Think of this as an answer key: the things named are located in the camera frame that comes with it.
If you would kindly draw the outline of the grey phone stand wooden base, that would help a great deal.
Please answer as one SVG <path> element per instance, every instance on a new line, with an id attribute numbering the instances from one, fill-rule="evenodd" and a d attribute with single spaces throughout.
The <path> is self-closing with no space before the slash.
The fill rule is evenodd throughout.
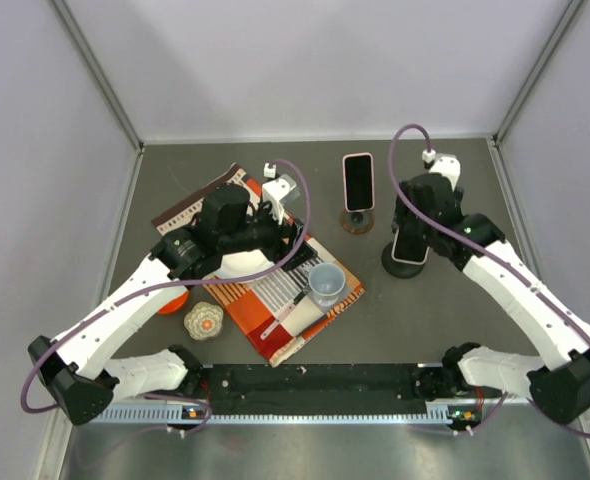
<path id="1" fill-rule="evenodd" d="M 371 210 L 360 212 L 343 210 L 340 214 L 340 224 L 350 234 L 364 234 L 372 229 L 374 214 Z"/>

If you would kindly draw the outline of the pink case smartphone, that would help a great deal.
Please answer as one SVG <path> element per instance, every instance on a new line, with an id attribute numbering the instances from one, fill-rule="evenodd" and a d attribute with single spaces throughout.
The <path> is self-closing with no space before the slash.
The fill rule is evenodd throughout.
<path id="1" fill-rule="evenodd" d="M 344 204 L 348 212 L 364 212 L 375 206 L 374 164 L 371 153 L 352 153 L 342 158 Z"/>

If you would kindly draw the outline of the black round base clamp stand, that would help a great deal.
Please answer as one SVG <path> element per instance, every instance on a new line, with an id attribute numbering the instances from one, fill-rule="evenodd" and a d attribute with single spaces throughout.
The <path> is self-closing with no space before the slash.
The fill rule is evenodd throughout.
<path id="1" fill-rule="evenodd" d="M 418 276 L 424 265 L 408 264 L 395 261 L 392 257 L 393 243 L 388 243 L 381 254 L 381 264 L 384 270 L 391 276 L 399 279 L 411 279 Z"/>

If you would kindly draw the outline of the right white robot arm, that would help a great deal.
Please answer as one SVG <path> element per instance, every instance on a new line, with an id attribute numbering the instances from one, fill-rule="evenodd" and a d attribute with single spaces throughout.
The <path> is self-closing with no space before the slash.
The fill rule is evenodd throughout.
<path id="1" fill-rule="evenodd" d="M 534 345 L 534 356 L 468 342 L 446 351 L 442 384 L 462 396 L 489 387 L 524 397 L 550 420 L 568 425 L 590 409 L 590 325 L 528 270 L 497 226 L 461 211 L 462 190 L 439 173 L 395 186 L 397 231 L 447 258 L 479 285 Z"/>

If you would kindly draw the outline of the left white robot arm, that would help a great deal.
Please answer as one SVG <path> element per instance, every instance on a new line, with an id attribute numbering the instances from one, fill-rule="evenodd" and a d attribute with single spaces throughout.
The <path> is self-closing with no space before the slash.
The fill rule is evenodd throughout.
<path id="1" fill-rule="evenodd" d="M 201 387 L 197 359 L 181 346 L 154 355 L 115 358 L 116 351 L 162 307 L 194 286 L 220 285 L 225 257 L 257 252 L 257 266 L 243 268 L 235 283 L 261 279 L 304 261 L 309 223 L 288 220 L 285 205 L 307 195 L 289 176 L 264 183 L 253 204 L 241 185 L 224 183 L 206 194 L 188 224 L 164 234 L 131 276 L 74 327 L 28 347 L 39 379 L 75 426 L 98 417 L 116 400 L 174 390 L 191 396 Z"/>

